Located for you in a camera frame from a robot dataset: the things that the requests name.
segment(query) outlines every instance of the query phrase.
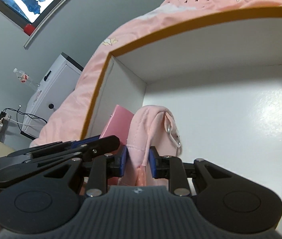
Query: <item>pink bedding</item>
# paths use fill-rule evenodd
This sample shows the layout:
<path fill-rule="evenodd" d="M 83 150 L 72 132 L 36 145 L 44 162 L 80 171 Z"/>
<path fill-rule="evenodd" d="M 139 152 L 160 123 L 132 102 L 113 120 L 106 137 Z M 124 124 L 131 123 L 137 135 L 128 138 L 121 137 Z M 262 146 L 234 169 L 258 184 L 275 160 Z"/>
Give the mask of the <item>pink bedding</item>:
<path fill-rule="evenodd" d="M 189 19 L 220 11 L 269 6 L 282 6 L 282 0 L 165 0 L 155 10 L 127 22 L 100 44 L 84 68 L 76 89 L 53 113 L 39 138 L 31 145 L 80 139 L 97 80 L 109 52 Z"/>

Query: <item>gray ribbed surface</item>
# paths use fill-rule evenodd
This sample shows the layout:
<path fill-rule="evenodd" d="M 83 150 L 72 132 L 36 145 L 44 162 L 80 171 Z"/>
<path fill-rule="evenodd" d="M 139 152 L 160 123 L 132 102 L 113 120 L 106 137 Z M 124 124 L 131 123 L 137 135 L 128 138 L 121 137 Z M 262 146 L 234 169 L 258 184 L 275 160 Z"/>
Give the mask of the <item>gray ribbed surface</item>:
<path fill-rule="evenodd" d="M 165 187 L 142 187 L 139 194 L 134 189 L 113 186 L 104 196 L 86 199 L 78 214 L 57 230 L 40 235 L 4 230 L 0 239 L 282 238 L 274 230 L 255 235 L 228 233 L 203 219 L 190 198 L 174 196 Z"/>

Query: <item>red object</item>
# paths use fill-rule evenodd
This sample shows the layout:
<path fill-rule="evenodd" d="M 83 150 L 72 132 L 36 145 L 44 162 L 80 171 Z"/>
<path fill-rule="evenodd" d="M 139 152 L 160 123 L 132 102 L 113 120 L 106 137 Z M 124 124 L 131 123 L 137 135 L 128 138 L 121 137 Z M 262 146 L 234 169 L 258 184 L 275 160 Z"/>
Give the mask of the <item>red object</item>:
<path fill-rule="evenodd" d="M 28 23 L 25 27 L 24 27 L 24 29 L 23 29 L 23 31 L 25 32 L 25 33 L 27 33 L 28 34 L 28 36 L 30 36 L 34 31 L 35 31 L 35 27 L 34 26 L 32 26 L 30 23 Z"/>

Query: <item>window sill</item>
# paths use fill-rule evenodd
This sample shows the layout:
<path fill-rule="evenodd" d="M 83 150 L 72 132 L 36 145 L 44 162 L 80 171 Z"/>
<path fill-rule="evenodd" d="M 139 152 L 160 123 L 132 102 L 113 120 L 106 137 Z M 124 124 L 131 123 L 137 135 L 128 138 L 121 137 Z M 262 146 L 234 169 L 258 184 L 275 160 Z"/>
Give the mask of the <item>window sill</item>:
<path fill-rule="evenodd" d="M 53 16 L 54 13 L 56 13 L 65 3 L 67 0 L 61 0 L 48 14 L 47 16 L 38 24 L 38 26 L 35 28 L 33 33 L 30 35 L 26 43 L 23 45 L 23 47 L 28 50 L 33 40 L 38 36 L 41 29 L 44 27 L 44 25 L 49 21 L 49 19 Z"/>

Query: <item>white cabinet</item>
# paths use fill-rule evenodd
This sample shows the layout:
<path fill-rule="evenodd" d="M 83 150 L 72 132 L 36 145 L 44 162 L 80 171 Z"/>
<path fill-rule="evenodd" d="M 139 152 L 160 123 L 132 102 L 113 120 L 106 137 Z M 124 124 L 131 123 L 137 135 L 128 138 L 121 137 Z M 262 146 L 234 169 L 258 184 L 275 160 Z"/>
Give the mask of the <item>white cabinet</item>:
<path fill-rule="evenodd" d="M 52 113 L 60 107 L 62 102 L 75 89 L 82 70 L 82 66 L 65 53 L 62 53 L 42 78 L 38 90 L 28 102 L 26 113 L 39 116 L 48 121 Z M 22 134 L 37 138 L 44 125 L 44 121 L 31 119 L 25 115 L 21 128 Z"/>

